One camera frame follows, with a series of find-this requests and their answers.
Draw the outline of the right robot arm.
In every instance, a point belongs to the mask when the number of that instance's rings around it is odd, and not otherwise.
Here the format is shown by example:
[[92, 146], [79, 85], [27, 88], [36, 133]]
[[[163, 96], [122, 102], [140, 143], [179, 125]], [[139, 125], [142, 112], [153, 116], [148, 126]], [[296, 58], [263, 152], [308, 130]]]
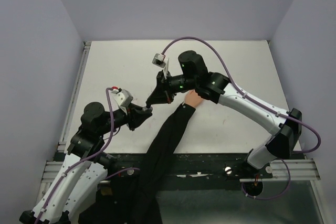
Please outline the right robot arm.
[[231, 108], [253, 120], [269, 134], [269, 139], [253, 148], [241, 165], [242, 173], [249, 178], [259, 174], [267, 163], [288, 159], [301, 134], [298, 123], [302, 113], [290, 112], [272, 106], [263, 100], [248, 100], [247, 94], [237, 91], [230, 79], [218, 72], [209, 72], [203, 57], [190, 50], [181, 53], [178, 62], [182, 74], [172, 76], [168, 71], [169, 60], [156, 54], [152, 63], [162, 70], [156, 76], [156, 87], [146, 100], [146, 106], [172, 103], [177, 93], [195, 90], [203, 99]]

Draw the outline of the mannequin hand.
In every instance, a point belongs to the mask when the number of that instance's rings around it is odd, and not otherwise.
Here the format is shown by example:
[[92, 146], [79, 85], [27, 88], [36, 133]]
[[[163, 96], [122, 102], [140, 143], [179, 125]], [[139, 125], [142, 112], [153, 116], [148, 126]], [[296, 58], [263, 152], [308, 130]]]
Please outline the mannequin hand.
[[195, 90], [190, 90], [185, 98], [184, 98], [184, 104], [189, 105], [193, 108], [197, 108], [201, 103], [203, 102], [203, 98], [201, 98]]

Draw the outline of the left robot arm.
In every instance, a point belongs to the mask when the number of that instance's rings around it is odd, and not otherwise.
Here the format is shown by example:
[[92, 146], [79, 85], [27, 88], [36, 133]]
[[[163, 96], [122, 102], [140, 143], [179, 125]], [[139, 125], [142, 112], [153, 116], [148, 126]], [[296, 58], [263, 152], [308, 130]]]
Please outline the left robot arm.
[[24, 211], [21, 223], [70, 223], [88, 195], [99, 182], [116, 175], [116, 159], [103, 152], [109, 141], [103, 136], [127, 125], [135, 130], [152, 116], [152, 108], [130, 103], [114, 112], [99, 102], [85, 106], [81, 125], [71, 138], [61, 168], [40, 202]]

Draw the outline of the black sleeve forearm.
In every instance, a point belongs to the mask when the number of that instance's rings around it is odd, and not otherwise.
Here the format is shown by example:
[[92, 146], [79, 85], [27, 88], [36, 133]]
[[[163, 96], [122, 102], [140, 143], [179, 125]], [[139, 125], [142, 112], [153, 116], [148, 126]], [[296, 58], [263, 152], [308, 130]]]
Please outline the black sleeve forearm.
[[119, 200], [116, 223], [162, 223], [156, 193], [195, 110], [186, 103], [179, 105], [152, 141], [140, 173], [111, 180], [113, 194]]

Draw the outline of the glitter nail polish bottle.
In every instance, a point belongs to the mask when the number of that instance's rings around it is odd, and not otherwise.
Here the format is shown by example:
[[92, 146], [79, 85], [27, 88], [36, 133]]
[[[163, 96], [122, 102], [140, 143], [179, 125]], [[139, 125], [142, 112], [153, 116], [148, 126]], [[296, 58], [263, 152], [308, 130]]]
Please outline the glitter nail polish bottle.
[[144, 106], [141, 111], [145, 114], [150, 114], [152, 113], [152, 110], [153, 110], [152, 108], [147, 109], [146, 106]]

